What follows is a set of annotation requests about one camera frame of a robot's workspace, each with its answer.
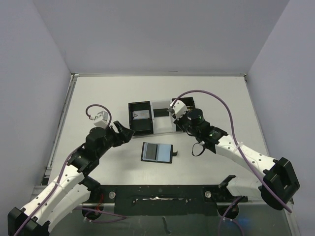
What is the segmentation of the dark grey card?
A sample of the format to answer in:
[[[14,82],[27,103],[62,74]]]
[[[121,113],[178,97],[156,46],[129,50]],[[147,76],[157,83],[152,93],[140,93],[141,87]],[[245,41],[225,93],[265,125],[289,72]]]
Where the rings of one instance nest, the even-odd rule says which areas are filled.
[[[147,143],[145,158],[149,160],[156,160],[157,149],[158,149],[157,144]]]

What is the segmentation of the black leather card holder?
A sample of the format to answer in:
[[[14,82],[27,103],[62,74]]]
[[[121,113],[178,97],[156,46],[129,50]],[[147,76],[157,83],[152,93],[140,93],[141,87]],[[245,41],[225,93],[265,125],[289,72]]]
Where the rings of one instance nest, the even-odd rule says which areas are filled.
[[[171,164],[173,157],[178,155],[178,151],[174,150],[173,148],[174,146],[172,144],[157,144],[156,160],[146,159],[145,154],[146,154],[147,143],[148,142],[144,142],[142,145],[141,161],[143,162]]]

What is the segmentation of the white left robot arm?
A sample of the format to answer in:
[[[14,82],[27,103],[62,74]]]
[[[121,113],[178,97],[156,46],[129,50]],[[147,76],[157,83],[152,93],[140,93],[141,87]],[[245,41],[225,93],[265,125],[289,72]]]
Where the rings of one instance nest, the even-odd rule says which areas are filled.
[[[114,122],[115,129],[95,127],[64,162],[59,175],[21,209],[8,214],[10,236],[48,236],[53,228],[85,201],[100,197],[99,182],[89,177],[100,158],[112,147],[128,143],[134,131]]]

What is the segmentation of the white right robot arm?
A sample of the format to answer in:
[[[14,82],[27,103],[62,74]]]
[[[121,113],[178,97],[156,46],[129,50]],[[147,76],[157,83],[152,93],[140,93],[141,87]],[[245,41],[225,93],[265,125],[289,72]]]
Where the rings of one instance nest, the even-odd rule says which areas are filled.
[[[252,197],[260,195],[263,201],[276,210],[287,208],[287,203],[300,188],[292,163],[282,157],[275,159],[265,156],[241,143],[235,142],[226,131],[212,126],[203,115],[172,115],[173,122],[189,136],[196,139],[202,150],[226,157],[251,171],[258,183],[233,184],[220,187],[219,195],[225,201],[235,196]]]

